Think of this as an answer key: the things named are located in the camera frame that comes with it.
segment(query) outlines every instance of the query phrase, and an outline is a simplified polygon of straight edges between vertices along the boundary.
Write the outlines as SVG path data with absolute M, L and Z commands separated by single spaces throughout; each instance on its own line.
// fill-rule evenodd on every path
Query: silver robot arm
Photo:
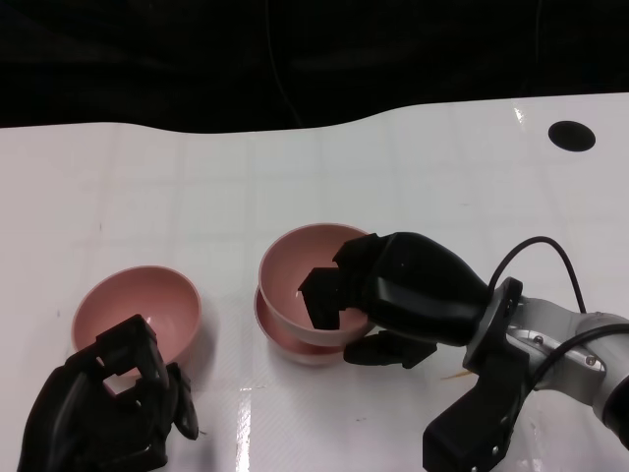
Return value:
M 562 342 L 603 325 L 629 323 L 608 313 L 580 314 L 554 303 L 522 297 L 507 329 L 507 341 L 529 354 L 533 373 Z M 592 406 L 607 426 L 606 406 L 629 380 L 629 335 L 615 334 L 571 349 L 537 384 Z

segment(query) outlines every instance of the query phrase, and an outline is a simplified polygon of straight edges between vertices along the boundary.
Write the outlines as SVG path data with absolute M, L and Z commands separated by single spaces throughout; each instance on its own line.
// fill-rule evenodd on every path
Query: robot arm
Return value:
M 103 383 L 138 368 L 142 378 L 116 395 Z M 103 332 L 53 371 L 27 420 L 19 472 L 144 472 L 166 464 L 175 423 L 199 434 L 190 381 L 165 366 L 142 316 Z
M 467 346 L 463 366 L 479 379 L 427 427 L 428 472 L 485 472 L 495 466 L 506 454 L 540 366 L 564 341 L 602 325 L 620 326 L 624 333 L 574 346 L 537 387 L 592 405 L 627 445 L 626 320 L 528 299 L 513 278 L 491 290 L 460 258 L 419 234 L 365 236 L 347 242 L 334 260 L 338 268 L 314 269 L 300 288 L 314 327 L 338 328 L 339 311 L 351 307 L 387 329 L 348 346 L 346 361 L 410 368 L 434 352 L 436 343 Z

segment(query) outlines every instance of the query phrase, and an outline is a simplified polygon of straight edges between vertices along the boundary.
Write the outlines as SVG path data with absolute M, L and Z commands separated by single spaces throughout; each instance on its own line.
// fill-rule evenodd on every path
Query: white table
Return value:
M 590 126 L 584 153 L 555 147 L 559 120 Z M 571 255 L 590 310 L 629 306 L 629 94 L 399 109 L 337 127 L 185 135 L 120 124 L 0 130 L 0 470 L 15 470 L 43 382 L 70 351 L 92 285 L 129 266 L 196 284 L 212 362 L 197 368 L 197 442 L 173 431 L 172 472 L 422 470 L 422 433 L 474 377 L 462 349 L 412 371 L 308 369 L 269 352 L 254 320 L 257 265 L 284 231 L 317 221 L 418 231 L 485 280 L 538 234 Z M 576 310 L 560 259 L 527 250 L 525 294 Z M 590 408 L 532 394 L 496 471 L 629 469 Z

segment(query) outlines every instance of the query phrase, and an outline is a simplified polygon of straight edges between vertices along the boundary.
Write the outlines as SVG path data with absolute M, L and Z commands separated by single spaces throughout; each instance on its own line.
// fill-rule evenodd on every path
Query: stacked pink bowls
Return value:
M 346 344 L 365 336 L 372 325 L 355 309 L 341 313 L 340 328 L 315 329 L 299 287 L 315 267 L 336 267 L 332 258 L 349 240 L 367 233 L 341 224 L 295 229 L 266 251 L 259 267 L 256 316 L 271 346 L 284 357 L 307 365 L 341 360 Z

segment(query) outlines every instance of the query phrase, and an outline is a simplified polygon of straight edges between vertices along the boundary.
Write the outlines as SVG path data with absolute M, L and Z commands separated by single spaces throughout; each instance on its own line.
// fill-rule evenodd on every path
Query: dark curtain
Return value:
M 4 0 L 0 126 L 325 126 L 626 91 L 623 0 Z

